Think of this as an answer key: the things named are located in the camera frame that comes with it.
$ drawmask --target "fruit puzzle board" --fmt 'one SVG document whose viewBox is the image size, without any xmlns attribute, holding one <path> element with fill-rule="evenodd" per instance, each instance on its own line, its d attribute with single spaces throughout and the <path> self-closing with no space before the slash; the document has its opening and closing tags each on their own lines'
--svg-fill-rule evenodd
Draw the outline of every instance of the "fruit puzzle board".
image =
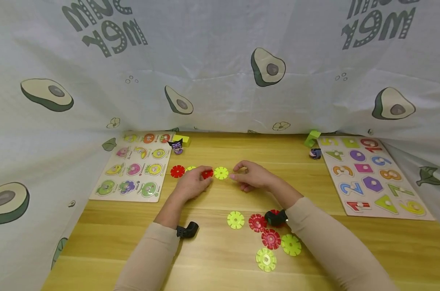
<svg viewBox="0 0 440 291">
<path fill-rule="evenodd" d="M 125 132 L 89 199 L 158 202 L 173 132 Z"/>
<path fill-rule="evenodd" d="M 383 144 L 367 137 L 319 137 L 347 215 L 435 220 Z"/>
</svg>

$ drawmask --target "beige sleeve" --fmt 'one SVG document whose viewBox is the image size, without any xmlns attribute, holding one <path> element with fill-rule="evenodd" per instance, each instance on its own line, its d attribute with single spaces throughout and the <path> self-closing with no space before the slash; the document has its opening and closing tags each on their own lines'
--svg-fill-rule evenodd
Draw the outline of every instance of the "beige sleeve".
<svg viewBox="0 0 440 291">
<path fill-rule="evenodd" d="M 134 249 L 114 291 L 158 291 L 178 249 L 176 230 L 152 223 Z"/>
<path fill-rule="evenodd" d="M 344 290 L 398 290 L 367 247 L 308 198 L 299 199 L 286 215 L 291 230 Z"/>
</svg>

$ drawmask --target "wooden puzzle board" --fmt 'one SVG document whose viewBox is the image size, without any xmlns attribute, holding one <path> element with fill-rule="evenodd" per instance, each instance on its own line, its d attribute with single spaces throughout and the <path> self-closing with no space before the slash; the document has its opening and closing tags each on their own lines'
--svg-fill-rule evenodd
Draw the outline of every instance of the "wooden puzzle board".
<svg viewBox="0 0 440 291">
<path fill-rule="evenodd" d="M 158 202 L 173 132 L 125 132 L 89 199 Z"/>
<path fill-rule="evenodd" d="M 347 215 L 435 220 L 379 140 L 321 136 L 318 143 Z"/>
</svg>

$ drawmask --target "purple puzzle piece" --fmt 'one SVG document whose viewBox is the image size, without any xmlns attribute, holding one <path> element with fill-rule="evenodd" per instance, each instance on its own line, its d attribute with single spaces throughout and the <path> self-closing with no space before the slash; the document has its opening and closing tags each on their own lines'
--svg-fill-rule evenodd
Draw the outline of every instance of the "purple puzzle piece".
<svg viewBox="0 0 440 291">
<path fill-rule="evenodd" d="M 365 162 L 365 155 L 358 150 L 349 151 L 349 155 L 358 162 Z"/>
<path fill-rule="evenodd" d="M 370 177 L 370 176 L 364 177 L 363 183 L 367 189 L 372 190 L 375 193 L 379 193 L 380 191 L 383 190 L 383 186 L 380 183 L 380 181 L 373 178 L 373 177 Z"/>
</svg>

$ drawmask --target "hand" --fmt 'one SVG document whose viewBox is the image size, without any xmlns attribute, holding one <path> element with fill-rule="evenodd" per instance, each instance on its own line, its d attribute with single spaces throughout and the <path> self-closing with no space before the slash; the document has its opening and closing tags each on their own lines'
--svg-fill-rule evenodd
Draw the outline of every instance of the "hand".
<svg viewBox="0 0 440 291">
<path fill-rule="evenodd" d="M 270 186 L 279 178 L 267 171 L 264 167 L 248 160 L 242 160 L 233 171 L 238 172 L 241 168 L 246 168 L 244 174 L 231 174 L 232 180 L 238 181 L 240 188 L 244 192 L 250 192 L 256 188 L 263 188 L 270 191 Z"/>
<path fill-rule="evenodd" d="M 199 166 L 187 171 L 176 184 L 170 197 L 179 198 L 184 203 L 199 196 L 212 183 L 211 177 L 204 180 L 201 173 L 211 169 L 212 167 Z"/>
</svg>

